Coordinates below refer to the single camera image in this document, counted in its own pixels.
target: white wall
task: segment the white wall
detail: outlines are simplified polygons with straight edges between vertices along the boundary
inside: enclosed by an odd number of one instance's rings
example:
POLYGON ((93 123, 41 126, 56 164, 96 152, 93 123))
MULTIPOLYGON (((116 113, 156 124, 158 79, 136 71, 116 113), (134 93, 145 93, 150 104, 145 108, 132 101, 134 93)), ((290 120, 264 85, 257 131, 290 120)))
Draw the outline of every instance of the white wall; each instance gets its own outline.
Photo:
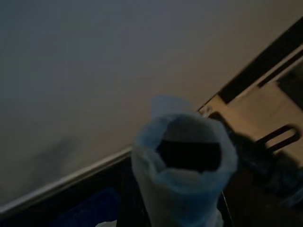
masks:
POLYGON ((302 0, 2 0, 0 204, 118 152, 156 94, 198 107, 302 0))

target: blue object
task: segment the blue object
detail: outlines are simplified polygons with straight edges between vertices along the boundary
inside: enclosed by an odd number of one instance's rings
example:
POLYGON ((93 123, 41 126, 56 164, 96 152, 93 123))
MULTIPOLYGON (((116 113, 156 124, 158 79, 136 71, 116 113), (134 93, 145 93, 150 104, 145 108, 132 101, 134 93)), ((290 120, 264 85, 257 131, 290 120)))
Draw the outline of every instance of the blue object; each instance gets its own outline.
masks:
POLYGON ((117 220, 120 196, 114 188, 106 188, 60 215, 50 227, 95 227, 117 220))

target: blue mat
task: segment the blue mat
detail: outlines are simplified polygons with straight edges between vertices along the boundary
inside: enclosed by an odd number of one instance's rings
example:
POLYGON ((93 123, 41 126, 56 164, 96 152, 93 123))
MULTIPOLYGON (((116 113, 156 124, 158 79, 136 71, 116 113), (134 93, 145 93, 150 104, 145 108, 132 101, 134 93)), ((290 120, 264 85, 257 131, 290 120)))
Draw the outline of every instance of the blue mat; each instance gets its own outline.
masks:
POLYGON ((98 223, 117 220, 120 196, 106 188, 60 215, 50 227, 95 227, 98 223))

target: wooden floor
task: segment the wooden floor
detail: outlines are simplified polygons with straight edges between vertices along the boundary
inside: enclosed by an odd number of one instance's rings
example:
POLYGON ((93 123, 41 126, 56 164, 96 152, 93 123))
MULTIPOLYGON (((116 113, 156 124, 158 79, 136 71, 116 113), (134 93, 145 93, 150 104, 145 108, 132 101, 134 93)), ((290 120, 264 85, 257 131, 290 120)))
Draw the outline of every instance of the wooden floor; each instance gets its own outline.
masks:
MULTIPOLYGON (((288 123, 295 124, 303 131, 303 111, 275 83, 253 89, 228 105, 215 96, 206 106, 219 111, 235 131, 249 135, 255 140, 288 123)), ((269 145, 289 135, 290 133, 285 133, 272 140, 269 145)), ((303 165, 303 139, 283 150, 303 165)))

